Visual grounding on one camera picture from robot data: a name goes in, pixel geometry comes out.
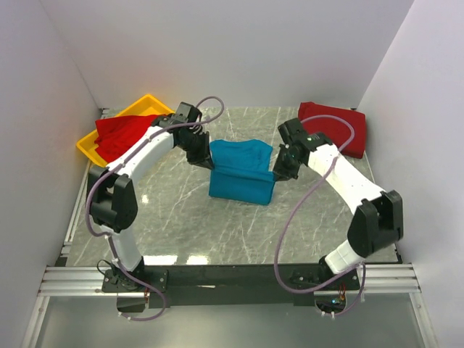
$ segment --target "folded cloth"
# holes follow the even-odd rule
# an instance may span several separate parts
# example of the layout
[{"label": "folded cloth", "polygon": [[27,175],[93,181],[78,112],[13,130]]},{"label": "folded cloth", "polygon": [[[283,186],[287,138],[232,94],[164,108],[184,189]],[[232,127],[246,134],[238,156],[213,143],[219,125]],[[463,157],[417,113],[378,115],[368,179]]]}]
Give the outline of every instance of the folded cloth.
[{"label": "folded cloth", "polygon": [[[298,110],[300,121],[316,115],[333,115],[346,120],[355,129],[355,138],[341,152],[355,158],[363,158],[365,150],[366,125],[365,115],[361,112],[327,107],[316,103],[301,103]],[[335,145],[340,147],[350,136],[350,131],[343,123],[331,118],[318,118],[303,123],[303,128],[309,133],[322,132],[329,137]]]},{"label": "folded cloth", "polygon": [[99,137],[96,153],[108,163],[117,160],[146,132],[158,115],[121,116],[95,121]]},{"label": "folded cloth", "polygon": [[274,189],[270,172],[273,148],[261,140],[210,143],[212,161],[210,196],[268,205]]}]

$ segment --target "cable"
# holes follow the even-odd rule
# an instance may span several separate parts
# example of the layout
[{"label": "cable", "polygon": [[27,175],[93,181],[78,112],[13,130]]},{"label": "cable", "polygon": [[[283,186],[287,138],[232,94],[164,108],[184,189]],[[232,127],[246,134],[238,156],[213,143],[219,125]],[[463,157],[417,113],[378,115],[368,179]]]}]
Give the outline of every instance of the cable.
[{"label": "cable", "polygon": [[104,272],[100,269],[100,262],[105,262],[110,267],[111,267],[111,262],[108,262],[105,259],[101,259],[96,263],[96,270],[98,270],[104,276]]},{"label": "cable", "polygon": [[207,123],[210,123],[214,120],[216,120],[219,116],[221,116],[224,112],[224,109],[225,109],[225,106],[224,106],[224,101],[217,97],[217,96],[207,96],[206,98],[203,98],[202,100],[199,101],[199,103],[196,105],[196,107],[198,108],[200,105],[202,105],[205,101],[207,100],[210,100],[210,99],[215,99],[217,100],[219,103],[220,103],[220,110],[219,112],[213,116],[213,117],[207,117],[206,120],[204,121],[201,121],[201,118],[200,118],[200,121],[199,122],[190,122],[190,123],[181,123],[181,124],[177,124],[177,125],[170,125],[166,128],[162,128],[160,130],[157,130],[156,132],[154,132],[152,135],[150,135],[150,137],[148,139],[145,139],[144,141],[142,141],[140,143],[140,145],[138,145],[125,159],[122,163],[120,163],[119,165],[117,165],[116,167],[114,167],[113,169],[109,170],[107,173],[105,173],[101,178],[99,178],[95,184],[92,186],[91,190],[89,191],[88,193],[88,196],[87,196],[87,202],[86,202],[86,213],[85,213],[85,221],[86,221],[86,225],[87,225],[87,229],[88,231],[91,233],[92,236],[95,236],[95,237],[101,237],[101,236],[106,236],[108,238],[108,243],[109,243],[109,248],[111,249],[111,252],[113,254],[113,257],[115,259],[115,262],[117,263],[117,266],[119,267],[119,269],[121,269],[121,271],[123,272],[123,274],[131,279],[132,281],[142,285],[142,286],[145,286],[146,288],[152,290],[153,292],[155,292],[156,294],[159,295],[159,297],[161,297],[161,300],[162,300],[162,309],[155,315],[151,316],[151,317],[147,317],[147,318],[132,318],[131,316],[125,314],[125,313],[121,313],[121,315],[124,317],[124,318],[127,318],[129,320],[133,320],[133,321],[149,321],[149,320],[152,320],[152,319],[156,319],[158,318],[167,308],[167,299],[166,299],[166,296],[158,289],[156,289],[154,286],[144,282],[144,281],[141,281],[140,279],[137,279],[136,277],[134,277],[133,275],[131,275],[129,273],[129,271],[124,267],[124,265],[121,263],[121,261],[119,261],[119,257],[117,255],[117,250],[116,250],[116,247],[115,247],[115,243],[114,241],[112,240],[112,235],[111,233],[108,233],[108,232],[101,232],[101,233],[98,233],[94,230],[94,227],[92,226],[91,224],[91,219],[90,219],[90,208],[91,208],[91,203],[92,203],[92,200],[94,198],[94,194],[96,192],[96,190],[98,189],[98,187],[108,178],[110,177],[113,173],[116,173],[119,169],[121,169],[122,167],[124,167],[136,154],[138,154],[140,152],[140,150],[143,149],[144,146],[146,146],[153,138],[157,137],[159,134],[162,134],[164,132],[167,132],[167,131],[170,131],[171,129],[175,129],[175,128],[180,128],[180,127],[195,127],[195,126],[201,126],[201,125],[205,125]]},{"label": "cable", "polygon": [[[349,143],[352,142],[353,138],[355,137],[355,129],[353,128],[352,125],[350,125],[346,120],[340,118],[340,117],[337,117],[337,116],[333,116],[333,115],[317,115],[317,116],[313,116],[313,117],[309,117],[305,120],[302,120],[301,122],[302,123],[306,123],[307,121],[309,120],[316,120],[318,118],[331,118],[333,120],[337,120],[343,124],[345,124],[349,131],[350,131],[350,135],[349,135],[349,138],[340,146],[339,148],[339,151],[342,152],[343,149],[345,147],[348,146]],[[311,196],[311,194],[314,193],[314,191],[316,191],[316,189],[319,188],[320,185],[322,185],[322,183],[327,179],[327,177],[332,173],[332,170],[334,170],[335,168],[335,164],[336,164],[336,161],[338,160],[339,156],[335,157],[331,163],[331,166],[329,167],[329,169],[327,170],[327,172],[322,175],[322,177],[319,179],[319,181],[313,185],[309,190],[308,192],[298,201],[297,205],[295,206],[295,208],[291,211],[290,213],[290,216],[289,218],[287,219],[287,221],[285,222],[285,226],[283,227],[283,230],[282,230],[282,233],[281,235],[279,236],[279,239],[278,239],[278,242],[277,242],[277,246],[275,247],[275,254],[274,254],[274,274],[275,274],[275,279],[277,280],[277,282],[279,283],[279,285],[284,288],[285,290],[287,290],[288,292],[292,293],[292,294],[309,294],[311,292],[314,292],[314,291],[318,291],[318,290],[321,290],[323,288],[325,288],[327,285],[333,283],[334,281],[336,281],[337,279],[341,278],[342,276],[344,276],[345,274],[351,272],[352,270],[354,270],[357,265],[353,265],[352,267],[348,268],[347,270],[345,270],[344,272],[341,272],[337,275],[335,275],[334,277],[328,279],[327,281],[317,285],[317,286],[313,286],[312,288],[308,288],[308,289],[293,289],[289,286],[287,286],[282,278],[281,278],[281,275],[278,271],[278,256],[281,252],[281,247],[282,247],[282,243],[283,243],[283,238],[285,237],[286,235],[286,232],[287,230],[289,229],[289,225],[290,225],[290,222],[293,220],[293,217],[295,216],[295,214],[297,213],[298,209],[302,206],[302,204],[306,201],[306,199]],[[348,310],[351,310],[353,305],[355,303],[357,303],[361,297],[361,294],[363,292],[363,289],[364,289],[364,284],[365,284],[365,265],[364,263],[362,263],[362,268],[363,268],[363,272],[362,272],[362,283],[361,283],[361,287],[360,287],[360,291],[359,293],[357,294],[354,302],[348,307],[346,308],[345,310],[341,311],[340,313],[337,313],[336,315],[340,315],[340,314],[344,314],[346,313]]]}]

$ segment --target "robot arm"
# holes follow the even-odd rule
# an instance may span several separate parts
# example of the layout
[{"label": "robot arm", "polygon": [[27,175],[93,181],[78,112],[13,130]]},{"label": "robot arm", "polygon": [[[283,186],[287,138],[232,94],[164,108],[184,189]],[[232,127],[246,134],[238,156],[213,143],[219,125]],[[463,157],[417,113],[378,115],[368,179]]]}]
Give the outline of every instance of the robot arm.
[{"label": "robot arm", "polygon": [[322,133],[308,135],[298,119],[278,127],[281,145],[273,172],[277,181],[298,178],[301,164],[325,175],[326,181],[348,204],[353,214],[347,240],[320,260],[324,278],[341,273],[403,236],[402,199],[369,181]]},{"label": "robot arm", "polygon": [[[88,193],[95,182],[105,173],[125,163],[99,187],[92,198],[91,215],[101,231],[112,236],[119,261],[137,275],[144,269],[143,257],[137,248],[132,223],[137,216],[137,199],[134,186],[171,149],[178,146],[186,151],[188,163],[213,169],[210,156],[210,135],[202,128],[181,127],[152,137],[162,128],[179,123],[192,123],[201,119],[201,112],[193,105],[181,103],[175,114],[158,117],[144,136],[123,156],[106,168],[93,166],[88,174]],[[149,141],[141,151],[132,156],[143,142]]]}]

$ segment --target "white wall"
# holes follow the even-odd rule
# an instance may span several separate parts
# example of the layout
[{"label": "white wall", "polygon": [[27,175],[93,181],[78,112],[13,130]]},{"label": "white wall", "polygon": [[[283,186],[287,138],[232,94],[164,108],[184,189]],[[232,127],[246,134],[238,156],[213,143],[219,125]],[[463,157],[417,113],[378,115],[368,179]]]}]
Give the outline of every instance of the white wall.
[{"label": "white wall", "polygon": [[442,347],[464,347],[464,1],[415,0],[360,104]]},{"label": "white wall", "polygon": [[59,255],[98,109],[36,0],[0,1],[0,346],[18,347]]},{"label": "white wall", "polygon": [[356,107],[413,0],[41,0],[100,107]]}]

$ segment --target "table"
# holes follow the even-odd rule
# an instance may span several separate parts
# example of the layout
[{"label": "table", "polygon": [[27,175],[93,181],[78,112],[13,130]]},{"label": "table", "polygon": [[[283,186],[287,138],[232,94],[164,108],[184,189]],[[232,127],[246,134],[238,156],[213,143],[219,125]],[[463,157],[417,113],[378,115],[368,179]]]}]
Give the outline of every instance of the table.
[{"label": "table", "polygon": [[[115,115],[119,110],[110,110]],[[204,108],[205,116],[218,108]],[[297,117],[296,107],[233,107],[207,126],[212,140],[262,140],[273,147],[271,167],[281,137],[277,127]],[[347,158],[372,180],[366,156]],[[149,264],[272,263],[278,235],[292,208],[319,175],[301,167],[297,181],[278,182],[268,206],[208,196],[209,170],[190,166],[185,153],[173,149],[138,183],[134,235]],[[110,259],[107,242],[94,238],[83,220],[83,202],[73,231],[67,266],[93,266]],[[281,251],[281,262],[317,262],[347,236],[352,219],[341,197],[324,183],[294,217]],[[397,262],[394,246],[368,262]]]}]

